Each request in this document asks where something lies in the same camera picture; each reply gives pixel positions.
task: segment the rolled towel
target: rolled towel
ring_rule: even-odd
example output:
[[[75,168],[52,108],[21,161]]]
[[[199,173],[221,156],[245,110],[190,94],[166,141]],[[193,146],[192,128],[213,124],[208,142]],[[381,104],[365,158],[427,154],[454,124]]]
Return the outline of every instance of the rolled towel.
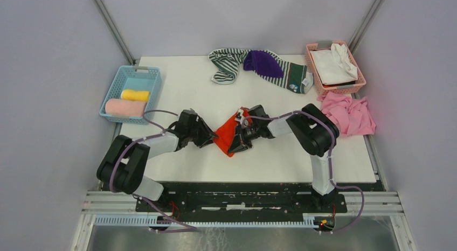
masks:
[[[124,89],[121,98],[132,101],[146,101],[149,100],[149,91],[135,91],[133,89]]]
[[[145,101],[110,99],[106,101],[105,113],[114,116],[142,116],[146,107]]]

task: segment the pink plastic basket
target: pink plastic basket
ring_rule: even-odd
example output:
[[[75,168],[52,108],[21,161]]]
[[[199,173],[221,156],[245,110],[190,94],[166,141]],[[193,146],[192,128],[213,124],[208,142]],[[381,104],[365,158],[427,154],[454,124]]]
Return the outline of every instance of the pink plastic basket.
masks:
[[[333,41],[333,43],[347,46],[347,44],[344,41]],[[316,66],[314,65],[313,57],[311,56],[311,51],[330,49],[330,46],[331,46],[331,42],[329,42],[325,46],[322,46],[322,44],[318,44],[318,43],[306,45],[306,52],[305,52],[306,63],[313,73],[314,85],[316,85],[317,93],[319,95],[325,95],[330,91],[334,92],[334,93],[339,93],[339,94],[356,93],[363,85],[366,84],[366,81],[362,75],[362,72],[360,71],[360,68],[358,67],[356,61],[354,60],[352,53],[349,50],[348,50],[349,60],[351,61],[352,64],[354,64],[357,67],[356,83],[353,85],[344,85],[344,86],[336,86],[336,87],[328,87],[328,88],[324,88],[324,86],[322,85],[321,78],[319,77],[319,73],[317,72]]]

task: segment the green and white striped fabric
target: green and white striped fabric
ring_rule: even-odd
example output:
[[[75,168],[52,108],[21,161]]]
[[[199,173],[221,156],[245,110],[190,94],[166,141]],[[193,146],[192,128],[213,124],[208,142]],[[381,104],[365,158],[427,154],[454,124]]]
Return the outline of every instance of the green and white striped fabric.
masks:
[[[211,80],[217,84],[232,84],[238,75],[239,65],[244,62],[249,51],[238,48],[223,48],[212,51],[208,57],[219,70]],[[284,75],[282,78],[260,75],[261,78],[281,88],[287,88],[294,93],[306,93],[305,85],[302,83],[306,77],[307,67],[305,65],[284,61],[277,54],[269,50],[262,51],[269,53],[278,62]]]

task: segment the light blue plastic basket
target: light blue plastic basket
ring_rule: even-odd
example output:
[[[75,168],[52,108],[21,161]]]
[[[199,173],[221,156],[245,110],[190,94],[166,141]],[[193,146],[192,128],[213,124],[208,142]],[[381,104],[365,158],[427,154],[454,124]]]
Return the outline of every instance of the light blue plastic basket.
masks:
[[[136,91],[147,90],[150,92],[150,96],[144,111],[153,110],[161,85],[162,79],[160,78],[160,71],[158,68],[123,65],[119,67],[116,77],[114,77],[113,83],[111,83],[111,87],[101,105],[99,114],[115,123],[148,124],[141,116],[113,116],[106,114],[106,101],[110,99],[120,99],[124,89],[133,89]],[[152,113],[146,114],[146,118],[151,120],[152,115]]]

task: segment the wall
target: wall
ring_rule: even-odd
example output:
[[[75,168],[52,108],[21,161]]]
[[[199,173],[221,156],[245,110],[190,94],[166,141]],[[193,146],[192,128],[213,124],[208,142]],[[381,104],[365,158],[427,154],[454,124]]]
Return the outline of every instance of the wall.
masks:
[[[386,0],[355,54],[387,181],[424,251],[457,246],[456,3]]]
[[[135,58],[349,42],[373,0],[105,0]]]
[[[0,250],[68,250],[125,60],[92,0],[0,0]]]

